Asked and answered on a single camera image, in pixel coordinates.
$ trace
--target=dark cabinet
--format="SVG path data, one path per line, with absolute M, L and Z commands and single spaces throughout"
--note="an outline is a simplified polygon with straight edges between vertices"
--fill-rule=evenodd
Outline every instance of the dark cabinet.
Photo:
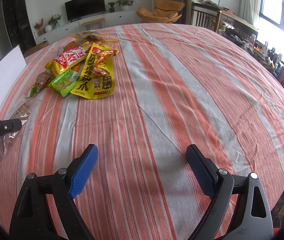
M 27 16 L 25 0 L 2 0 L 2 3 L 4 21 L 12 47 L 20 45 L 24 54 L 36 45 Z

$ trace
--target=television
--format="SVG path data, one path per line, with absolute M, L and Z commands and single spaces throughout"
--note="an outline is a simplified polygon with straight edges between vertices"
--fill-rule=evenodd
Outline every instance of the television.
M 68 21 L 106 11 L 104 0 L 71 0 L 65 3 L 65 9 Z

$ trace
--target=white flower pot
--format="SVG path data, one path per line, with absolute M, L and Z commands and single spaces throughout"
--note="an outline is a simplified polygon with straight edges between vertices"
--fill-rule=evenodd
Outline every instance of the white flower pot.
M 52 25 L 49 24 L 44 28 L 45 32 L 48 33 L 49 31 L 52 31 Z
M 130 6 L 128 6 L 128 5 L 122 6 L 122 11 L 128 11 L 128 10 L 130 10 Z

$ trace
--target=striped tablecloth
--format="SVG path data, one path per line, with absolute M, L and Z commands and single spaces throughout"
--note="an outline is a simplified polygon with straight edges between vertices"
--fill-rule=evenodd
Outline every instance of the striped tablecloth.
M 196 144 L 232 174 L 256 172 L 270 208 L 284 189 L 284 89 L 223 37 L 188 25 L 140 24 L 99 30 L 115 37 L 114 94 L 99 100 L 37 95 L 15 145 L 0 159 L 0 224 L 9 229 L 29 172 L 67 167 L 89 143 L 99 159 L 75 203 L 96 239 L 187 239 L 204 196 L 185 151 Z M 66 38 L 28 57 L 0 119 L 29 89 Z M 66 236 L 49 196 L 58 232 Z M 226 217 L 230 220 L 235 199 Z M 218 232 L 227 229 L 224 223 Z

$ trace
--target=green snack package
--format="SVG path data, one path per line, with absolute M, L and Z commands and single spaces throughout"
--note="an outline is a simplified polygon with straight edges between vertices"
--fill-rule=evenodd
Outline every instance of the green snack package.
M 66 97 L 70 94 L 70 91 L 75 88 L 79 77 L 80 73 L 69 69 L 53 79 L 49 87 L 59 92 L 63 97 Z

